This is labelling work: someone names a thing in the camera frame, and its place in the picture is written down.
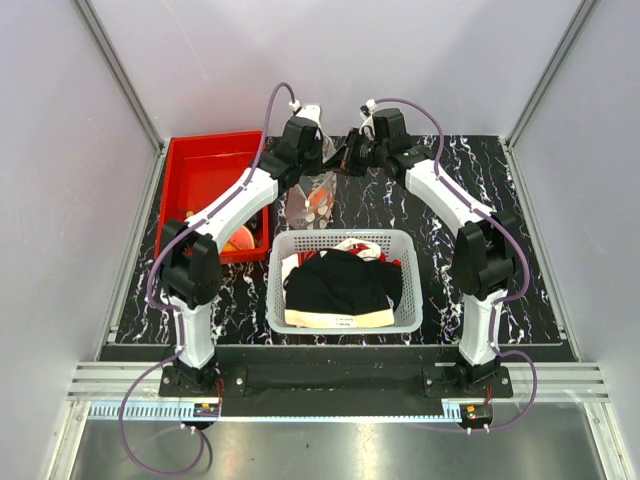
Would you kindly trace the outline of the orange fake fruit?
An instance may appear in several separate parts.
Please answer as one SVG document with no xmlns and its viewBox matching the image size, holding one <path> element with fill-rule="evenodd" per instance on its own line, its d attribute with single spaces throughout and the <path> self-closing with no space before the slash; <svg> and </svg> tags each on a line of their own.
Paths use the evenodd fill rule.
<svg viewBox="0 0 640 480">
<path fill-rule="evenodd" d="M 311 205 L 321 205 L 326 199 L 326 190 L 323 188 L 317 188 L 311 191 L 308 195 L 308 200 Z"/>
</svg>

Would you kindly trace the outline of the clear zip top bag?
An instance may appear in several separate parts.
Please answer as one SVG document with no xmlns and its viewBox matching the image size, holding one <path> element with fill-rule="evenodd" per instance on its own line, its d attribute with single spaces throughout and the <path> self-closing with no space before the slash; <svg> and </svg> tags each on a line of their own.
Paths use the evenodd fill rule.
<svg viewBox="0 0 640 480">
<path fill-rule="evenodd" d="M 319 230 L 328 226 L 337 190 L 337 174 L 332 171 L 302 176 L 289 189 L 285 205 L 288 225 L 297 230 Z"/>
</svg>

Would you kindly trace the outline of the red watermelon slice toy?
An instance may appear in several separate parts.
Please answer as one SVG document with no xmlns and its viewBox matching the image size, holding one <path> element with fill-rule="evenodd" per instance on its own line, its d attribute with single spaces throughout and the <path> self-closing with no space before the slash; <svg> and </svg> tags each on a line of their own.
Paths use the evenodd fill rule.
<svg viewBox="0 0 640 480">
<path fill-rule="evenodd" d="M 256 247 L 255 237 L 252 231 L 246 227 L 240 227 L 229 239 L 229 245 L 236 250 L 252 250 Z"/>
</svg>

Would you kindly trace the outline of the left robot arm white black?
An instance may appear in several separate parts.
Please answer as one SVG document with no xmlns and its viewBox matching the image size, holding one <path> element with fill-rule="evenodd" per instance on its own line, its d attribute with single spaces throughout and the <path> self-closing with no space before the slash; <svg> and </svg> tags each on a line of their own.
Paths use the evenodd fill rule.
<svg viewBox="0 0 640 480">
<path fill-rule="evenodd" d="M 174 314 L 177 338 L 170 360 L 193 395 L 208 394 L 216 382 L 209 308 L 222 282 L 222 248 L 251 217 L 302 176 L 318 174 L 322 165 L 321 107 L 307 104 L 288 119 L 280 138 L 259 148 L 251 166 L 218 199 L 191 219 L 163 227 L 149 280 L 166 292 L 167 302 L 157 308 Z"/>
</svg>

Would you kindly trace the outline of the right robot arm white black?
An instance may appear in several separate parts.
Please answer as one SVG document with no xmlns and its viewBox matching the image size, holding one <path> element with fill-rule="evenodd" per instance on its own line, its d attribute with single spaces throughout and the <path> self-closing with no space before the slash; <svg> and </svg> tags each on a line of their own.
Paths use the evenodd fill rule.
<svg viewBox="0 0 640 480">
<path fill-rule="evenodd" d="M 397 108 L 362 107 L 363 123 L 327 161 L 328 168 L 362 176 L 377 168 L 422 200 L 454 237 L 452 284 L 462 292 L 463 332 L 455 364 L 444 382 L 476 396 L 498 374 L 499 316 L 508 299 L 522 250 L 511 232 L 514 219 L 475 200 L 439 165 L 441 154 L 412 143 Z"/>
</svg>

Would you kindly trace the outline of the red white cloth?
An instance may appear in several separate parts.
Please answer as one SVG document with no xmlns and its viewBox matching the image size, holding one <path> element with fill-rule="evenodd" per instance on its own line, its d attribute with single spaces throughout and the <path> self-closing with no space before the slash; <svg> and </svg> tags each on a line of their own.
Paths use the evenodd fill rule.
<svg viewBox="0 0 640 480">
<path fill-rule="evenodd" d="M 383 253 L 382 248 L 371 241 L 347 238 L 339 244 L 324 249 L 315 249 L 303 251 L 300 253 L 294 253 L 288 257 L 285 257 L 282 261 L 283 264 L 293 267 L 299 267 L 305 261 L 311 259 L 317 254 L 327 253 L 329 250 L 338 250 L 355 255 L 365 261 L 379 260 L 384 263 L 392 263 L 397 266 L 401 266 L 402 263 L 399 259 L 390 260 L 386 254 Z"/>
</svg>

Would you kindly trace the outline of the white perforated plastic basket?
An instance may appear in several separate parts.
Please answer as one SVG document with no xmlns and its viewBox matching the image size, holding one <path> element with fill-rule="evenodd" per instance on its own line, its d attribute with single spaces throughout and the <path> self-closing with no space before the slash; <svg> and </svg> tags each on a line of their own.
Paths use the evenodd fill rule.
<svg viewBox="0 0 640 480">
<path fill-rule="evenodd" d="M 346 313 L 329 313 L 319 322 L 289 323 L 285 313 L 285 278 L 302 253 L 336 247 L 353 239 L 359 244 L 373 243 L 386 260 L 397 260 L 401 267 L 401 297 L 392 305 L 393 320 L 376 322 L 369 314 L 359 320 Z M 269 259 L 266 319 L 272 330 L 286 335 L 357 335 L 411 333 L 422 323 L 423 298 L 417 254 L 412 238 L 401 230 L 339 229 L 292 230 L 278 234 Z"/>
</svg>

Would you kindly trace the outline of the red plastic bin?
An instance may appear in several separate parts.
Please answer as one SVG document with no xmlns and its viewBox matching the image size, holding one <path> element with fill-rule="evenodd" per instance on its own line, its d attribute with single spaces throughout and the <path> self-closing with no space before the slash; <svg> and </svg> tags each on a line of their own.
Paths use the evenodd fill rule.
<svg viewBox="0 0 640 480">
<path fill-rule="evenodd" d="M 250 166 L 258 150 L 259 131 L 177 137 L 169 143 L 156 245 L 170 219 L 183 221 L 217 199 Z"/>
</svg>

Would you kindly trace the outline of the black cloth in basket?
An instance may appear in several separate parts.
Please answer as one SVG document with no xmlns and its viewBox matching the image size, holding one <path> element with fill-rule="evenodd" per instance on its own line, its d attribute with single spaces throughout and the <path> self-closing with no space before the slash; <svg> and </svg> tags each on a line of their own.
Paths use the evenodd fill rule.
<svg viewBox="0 0 640 480">
<path fill-rule="evenodd" d="M 282 261 L 282 288 L 286 313 L 389 313 L 402 299 L 402 267 L 384 256 L 363 258 L 338 249 L 308 251 Z"/>
</svg>

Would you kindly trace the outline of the beige cloth with label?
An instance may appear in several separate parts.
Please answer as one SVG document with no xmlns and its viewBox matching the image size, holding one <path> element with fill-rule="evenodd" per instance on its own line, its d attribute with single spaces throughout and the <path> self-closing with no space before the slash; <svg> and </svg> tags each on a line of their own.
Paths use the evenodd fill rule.
<svg viewBox="0 0 640 480">
<path fill-rule="evenodd" d="M 286 310 L 285 323 L 302 328 L 380 328 L 394 324 L 394 312 L 391 308 L 365 314 L 315 313 Z"/>
</svg>

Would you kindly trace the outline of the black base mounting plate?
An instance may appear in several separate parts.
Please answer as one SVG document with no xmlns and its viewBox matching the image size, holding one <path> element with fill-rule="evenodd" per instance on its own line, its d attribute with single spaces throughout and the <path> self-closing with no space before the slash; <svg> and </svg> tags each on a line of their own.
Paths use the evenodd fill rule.
<svg viewBox="0 0 640 480">
<path fill-rule="evenodd" d="M 507 368 L 472 379 L 455 347 L 222 346 L 201 373 L 168 365 L 163 397 L 221 394 L 227 417 L 390 417 L 442 413 L 442 401 L 510 399 Z"/>
</svg>

